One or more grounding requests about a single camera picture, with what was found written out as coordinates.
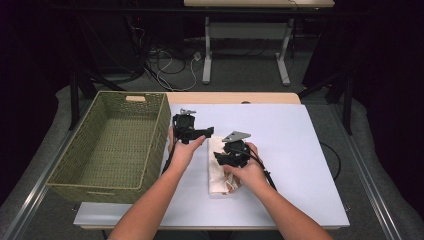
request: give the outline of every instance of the hand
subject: hand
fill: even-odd
[[[258,148],[253,143],[246,142],[246,145],[249,146],[251,155],[255,156],[255,153],[258,154]],[[263,169],[253,158],[250,158],[247,165],[243,168],[224,165],[224,170],[240,178],[243,184],[251,190],[263,186],[264,183],[268,185]]]
[[[172,146],[174,144],[174,131],[172,127],[169,128],[168,136],[169,136],[168,152],[171,152]],[[169,166],[169,169],[184,172],[191,162],[194,151],[198,147],[200,147],[200,145],[203,144],[205,139],[206,139],[205,136],[201,136],[189,144],[183,144],[180,141],[177,141],[175,144],[174,155],[172,156],[172,161]]]

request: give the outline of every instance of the floor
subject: floor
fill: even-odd
[[[211,84],[200,83],[202,60],[188,59],[184,65],[181,60],[173,59],[165,71],[176,72],[184,66],[183,70],[178,74],[161,73],[160,76],[181,88],[196,83],[190,91],[297,93],[303,90],[301,81],[316,39],[299,39],[294,59],[290,56],[285,58],[292,81],[289,87],[282,86],[274,60],[279,43],[223,40],[214,44],[216,51]],[[169,58],[160,59],[161,68],[169,61]],[[157,70],[157,63],[157,60],[152,60],[152,69]],[[147,74],[120,86],[130,91],[165,91]],[[326,92],[327,89],[322,89],[313,93],[302,99],[302,104],[308,109],[318,138],[331,146],[342,160],[336,186],[351,226],[330,231],[330,234],[335,239],[424,239],[422,219],[400,196],[375,156],[366,110],[354,101],[353,135],[347,135],[340,124],[341,104],[326,104],[323,98]],[[57,97],[59,108],[50,131],[21,181],[0,208],[0,236],[3,239],[104,239],[100,231],[87,231],[74,226],[75,203],[64,201],[44,186],[43,176],[48,175],[58,153],[72,134],[67,130],[70,124],[69,88],[59,91]],[[84,103],[89,101],[82,97],[82,111],[87,106]],[[326,147],[323,147],[323,152],[331,172],[335,174],[335,154]],[[39,196],[39,201],[28,198],[31,194]]]

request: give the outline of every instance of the cloth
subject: cloth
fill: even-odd
[[[223,138],[213,135],[208,141],[209,194],[215,197],[228,195],[241,186],[240,179],[224,171],[223,166],[218,164],[213,154],[214,152],[224,153]]]

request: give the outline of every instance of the white desk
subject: white desk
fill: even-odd
[[[239,7],[239,8],[331,8],[333,0],[184,0],[186,7]],[[275,54],[280,78],[284,86],[290,78],[284,56],[292,28],[286,23],[214,23],[205,18],[205,64],[203,84],[209,84],[212,71],[211,38],[277,39],[282,40],[280,52]]]
[[[303,105],[172,104],[172,114],[182,107],[197,111],[197,129],[214,126],[215,134],[221,136],[233,130],[251,133],[248,140],[258,146],[282,195],[323,227],[349,226]],[[161,229],[275,229],[265,208],[246,187],[223,199],[209,196],[206,158],[207,144],[203,144],[180,181]],[[129,207],[129,204],[83,203],[74,224],[86,229],[113,228]]]

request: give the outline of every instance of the green wicker basket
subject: green wicker basket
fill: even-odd
[[[70,201],[134,203],[159,177],[170,120],[166,94],[99,92],[46,185]]]

